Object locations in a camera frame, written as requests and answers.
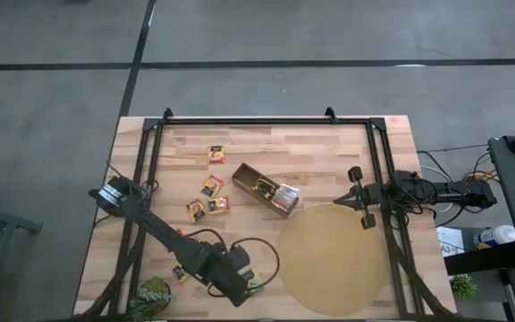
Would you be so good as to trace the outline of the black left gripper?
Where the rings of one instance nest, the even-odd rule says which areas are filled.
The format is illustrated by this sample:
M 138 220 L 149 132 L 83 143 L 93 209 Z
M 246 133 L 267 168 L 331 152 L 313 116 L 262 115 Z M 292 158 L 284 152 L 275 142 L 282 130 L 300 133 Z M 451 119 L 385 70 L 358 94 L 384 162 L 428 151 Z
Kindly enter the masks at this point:
M 212 285 L 234 307 L 239 307 L 250 296 L 248 283 L 251 265 L 248 252 L 241 246 L 231 246 L 218 257 L 212 272 Z

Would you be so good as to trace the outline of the white-orange Tazo tea packet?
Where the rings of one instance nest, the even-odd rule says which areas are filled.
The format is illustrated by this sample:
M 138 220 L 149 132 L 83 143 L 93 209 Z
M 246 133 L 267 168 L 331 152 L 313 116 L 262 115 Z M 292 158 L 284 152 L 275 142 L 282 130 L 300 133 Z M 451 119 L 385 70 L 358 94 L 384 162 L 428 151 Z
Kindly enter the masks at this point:
M 290 213 L 292 205 L 298 201 L 300 190 L 298 188 L 282 183 L 271 199 L 273 205 L 286 213 Z

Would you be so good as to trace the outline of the white paper sheet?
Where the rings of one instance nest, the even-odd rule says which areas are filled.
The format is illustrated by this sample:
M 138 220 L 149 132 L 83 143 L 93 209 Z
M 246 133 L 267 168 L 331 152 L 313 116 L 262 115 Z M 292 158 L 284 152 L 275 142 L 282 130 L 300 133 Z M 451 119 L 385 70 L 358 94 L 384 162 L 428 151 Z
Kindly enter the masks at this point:
M 461 230 L 449 227 L 437 227 L 436 233 L 442 254 L 445 258 L 465 252 Z

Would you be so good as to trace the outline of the potted succulent plant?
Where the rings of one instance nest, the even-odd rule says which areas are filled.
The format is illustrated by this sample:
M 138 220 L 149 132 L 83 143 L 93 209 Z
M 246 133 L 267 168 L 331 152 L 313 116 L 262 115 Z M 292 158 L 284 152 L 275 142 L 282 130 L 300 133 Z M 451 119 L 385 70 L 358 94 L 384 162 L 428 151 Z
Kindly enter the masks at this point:
M 134 322 L 151 321 L 156 314 L 164 311 L 172 300 L 172 291 L 161 277 L 148 279 L 129 303 L 129 317 Z

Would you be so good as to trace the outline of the small green artificial plant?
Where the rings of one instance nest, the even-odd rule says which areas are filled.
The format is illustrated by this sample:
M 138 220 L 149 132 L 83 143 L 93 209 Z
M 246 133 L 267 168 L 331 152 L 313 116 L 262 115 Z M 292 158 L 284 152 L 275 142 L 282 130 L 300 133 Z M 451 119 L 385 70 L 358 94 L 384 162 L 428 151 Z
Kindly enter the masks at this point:
M 471 298 L 477 293 L 477 285 L 470 275 L 453 275 L 450 284 L 452 292 L 461 299 Z

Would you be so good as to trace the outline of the brown wooden organizer box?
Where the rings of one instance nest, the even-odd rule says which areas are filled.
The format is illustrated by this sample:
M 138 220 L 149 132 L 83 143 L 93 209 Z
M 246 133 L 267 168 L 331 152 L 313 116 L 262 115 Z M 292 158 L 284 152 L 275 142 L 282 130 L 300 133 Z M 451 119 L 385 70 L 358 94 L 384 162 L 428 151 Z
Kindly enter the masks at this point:
M 259 178 L 265 178 L 269 182 L 272 182 L 277 186 L 277 188 L 280 186 L 279 183 L 273 181 L 271 178 L 267 177 L 265 174 L 260 173 L 255 168 L 251 167 L 250 165 L 247 165 L 245 163 L 242 163 L 238 169 L 234 172 L 232 175 L 232 183 L 239 187 L 242 191 L 246 192 L 248 195 L 250 195 L 253 199 L 257 200 L 261 204 L 263 204 L 266 208 L 269 208 L 273 210 L 275 213 L 277 213 L 279 216 L 283 218 L 288 218 L 292 210 L 297 206 L 297 202 L 295 202 L 292 207 L 290 208 L 290 213 L 286 213 L 285 211 L 281 210 L 280 208 L 277 208 L 275 205 L 272 204 L 271 199 L 266 200 L 263 197 L 261 197 L 259 194 L 255 193 L 251 187 L 256 183 L 256 181 Z

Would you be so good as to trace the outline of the round woven beige placemat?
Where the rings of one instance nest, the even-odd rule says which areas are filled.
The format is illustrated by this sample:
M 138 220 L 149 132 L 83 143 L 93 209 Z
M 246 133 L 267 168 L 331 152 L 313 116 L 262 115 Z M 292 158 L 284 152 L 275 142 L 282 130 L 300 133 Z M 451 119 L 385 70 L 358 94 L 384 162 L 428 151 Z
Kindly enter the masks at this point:
M 288 293 L 318 314 L 344 317 L 368 307 L 389 279 L 388 256 L 362 213 L 324 204 L 292 214 L 276 249 Z

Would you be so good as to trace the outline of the green-yellow foil tea packet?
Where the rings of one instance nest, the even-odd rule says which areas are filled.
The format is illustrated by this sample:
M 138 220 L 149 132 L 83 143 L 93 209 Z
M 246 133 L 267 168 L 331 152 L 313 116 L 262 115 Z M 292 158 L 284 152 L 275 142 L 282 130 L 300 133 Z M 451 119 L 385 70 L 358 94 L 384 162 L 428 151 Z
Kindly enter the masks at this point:
M 248 283 L 247 283 L 247 290 L 249 293 L 255 293 L 260 292 L 263 288 L 262 279 L 260 274 L 255 271 L 253 268 L 250 269 L 250 271 L 247 273 Z
M 265 178 L 259 178 L 251 189 L 266 200 L 270 200 L 277 190 L 277 186 Z

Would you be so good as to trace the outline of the white canister with blue label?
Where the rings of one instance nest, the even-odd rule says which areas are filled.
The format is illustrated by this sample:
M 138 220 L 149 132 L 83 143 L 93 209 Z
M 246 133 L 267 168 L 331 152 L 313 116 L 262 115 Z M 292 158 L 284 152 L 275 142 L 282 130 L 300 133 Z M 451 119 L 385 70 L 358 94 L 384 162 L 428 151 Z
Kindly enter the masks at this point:
M 512 225 L 499 225 L 485 229 L 473 236 L 473 243 L 479 250 L 511 242 L 515 242 L 515 228 Z

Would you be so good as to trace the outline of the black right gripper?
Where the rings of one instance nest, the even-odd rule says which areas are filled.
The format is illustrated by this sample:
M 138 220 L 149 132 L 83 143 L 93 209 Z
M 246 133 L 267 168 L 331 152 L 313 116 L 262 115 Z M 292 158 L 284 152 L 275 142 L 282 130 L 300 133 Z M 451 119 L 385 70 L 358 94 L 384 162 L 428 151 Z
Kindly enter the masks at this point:
M 345 195 L 335 199 L 333 203 L 355 210 L 361 210 L 362 217 L 360 221 L 364 230 L 375 227 L 375 216 L 369 212 L 368 207 L 384 202 L 384 186 L 380 183 L 370 183 L 369 185 L 363 186 L 361 183 L 363 173 L 359 166 L 353 166 L 348 171 L 348 176 L 354 185 Z

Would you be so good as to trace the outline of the black shelf bar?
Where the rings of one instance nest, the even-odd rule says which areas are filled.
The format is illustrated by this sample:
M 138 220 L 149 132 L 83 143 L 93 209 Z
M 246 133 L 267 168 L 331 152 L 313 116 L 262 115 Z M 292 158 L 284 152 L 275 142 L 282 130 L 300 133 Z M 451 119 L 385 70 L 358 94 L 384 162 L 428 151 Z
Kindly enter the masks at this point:
M 446 257 L 444 264 L 448 275 L 515 268 L 515 242 Z

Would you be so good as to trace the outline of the black metal table frame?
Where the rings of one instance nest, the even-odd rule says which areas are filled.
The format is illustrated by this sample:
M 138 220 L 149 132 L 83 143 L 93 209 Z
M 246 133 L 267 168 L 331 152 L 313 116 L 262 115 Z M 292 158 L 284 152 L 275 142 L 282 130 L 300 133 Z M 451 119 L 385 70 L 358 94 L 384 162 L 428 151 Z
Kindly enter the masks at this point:
M 224 146 L 225 163 L 210 165 L 210 146 Z M 300 190 L 298 210 L 327 204 L 350 187 L 349 168 L 362 169 L 365 182 L 385 177 L 390 167 L 420 168 L 413 133 L 405 115 L 279 117 L 124 117 L 109 157 L 110 174 L 155 180 L 152 210 L 171 227 L 207 242 L 241 241 L 266 288 L 234 307 L 207 294 L 192 278 L 171 279 L 170 306 L 164 320 L 312 319 L 315 313 L 296 302 L 274 274 L 271 251 L 284 226 L 273 210 L 232 183 L 242 164 Z M 215 198 L 202 194 L 206 178 L 224 181 Z M 228 196 L 230 210 L 211 215 L 207 203 Z M 186 205 L 199 199 L 207 214 L 196 223 Z

